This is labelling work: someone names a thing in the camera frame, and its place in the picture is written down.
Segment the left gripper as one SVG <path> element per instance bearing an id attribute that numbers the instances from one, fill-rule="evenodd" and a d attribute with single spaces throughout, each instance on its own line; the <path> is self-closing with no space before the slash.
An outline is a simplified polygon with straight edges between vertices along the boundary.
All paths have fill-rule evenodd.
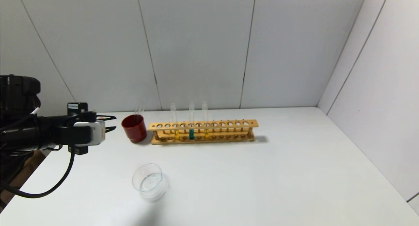
<path id="1" fill-rule="evenodd" d="M 96 120 L 115 120 L 115 116 L 97 114 Z M 68 103 L 66 115 L 38 117 L 41 151 L 58 151 L 68 146 L 68 151 L 76 155 L 88 153 L 88 104 L 86 102 Z M 105 133 L 116 126 L 105 128 Z"/>

